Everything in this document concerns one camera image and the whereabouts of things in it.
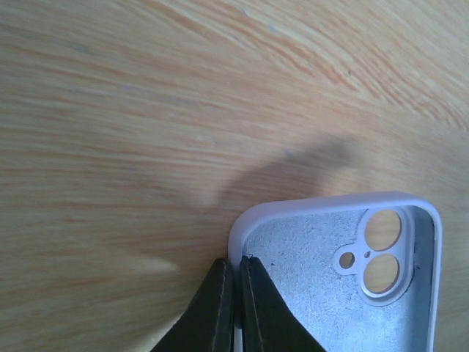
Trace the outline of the lavender phone case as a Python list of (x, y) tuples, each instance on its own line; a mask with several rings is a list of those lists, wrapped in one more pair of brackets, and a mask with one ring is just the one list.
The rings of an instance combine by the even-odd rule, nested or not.
[(233, 224), (229, 260), (258, 257), (327, 351), (431, 351), (443, 226), (398, 191), (267, 202)]

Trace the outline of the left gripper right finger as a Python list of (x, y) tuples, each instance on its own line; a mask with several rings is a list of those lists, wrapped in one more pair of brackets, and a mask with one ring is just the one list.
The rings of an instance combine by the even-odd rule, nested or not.
[(257, 257), (240, 263), (244, 351), (323, 351), (289, 310)]

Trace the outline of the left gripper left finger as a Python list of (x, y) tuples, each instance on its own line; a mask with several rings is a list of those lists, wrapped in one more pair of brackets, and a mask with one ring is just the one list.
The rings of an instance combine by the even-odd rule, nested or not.
[(188, 308), (153, 351), (232, 351), (235, 278), (229, 261), (211, 265)]

